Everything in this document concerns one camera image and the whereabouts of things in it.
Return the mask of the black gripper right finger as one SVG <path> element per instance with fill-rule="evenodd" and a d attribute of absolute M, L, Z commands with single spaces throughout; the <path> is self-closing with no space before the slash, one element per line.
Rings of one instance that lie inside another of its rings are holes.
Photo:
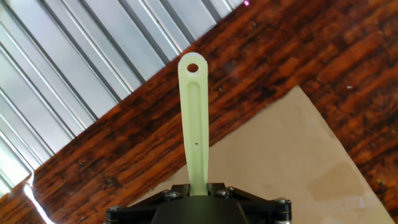
<path fill-rule="evenodd" d="M 266 200 L 236 187 L 227 187 L 224 183 L 207 185 L 210 197 L 222 199 L 233 205 L 222 205 L 223 214 L 229 218 L 243 218 L 245 223 L 291 224 L 292 202 L 283 197 Z"/>

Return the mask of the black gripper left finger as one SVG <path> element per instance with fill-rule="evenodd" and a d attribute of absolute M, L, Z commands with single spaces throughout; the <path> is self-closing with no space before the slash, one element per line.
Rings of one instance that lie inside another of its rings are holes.
<path fill-rule="evenodd" d="M 157 209 L 168 202 L 190 195 L 190 185 L 173 185 L 141 202 L 128 207 L 114 205 L 106 210 L 105 224 L 151 223 Z"/>

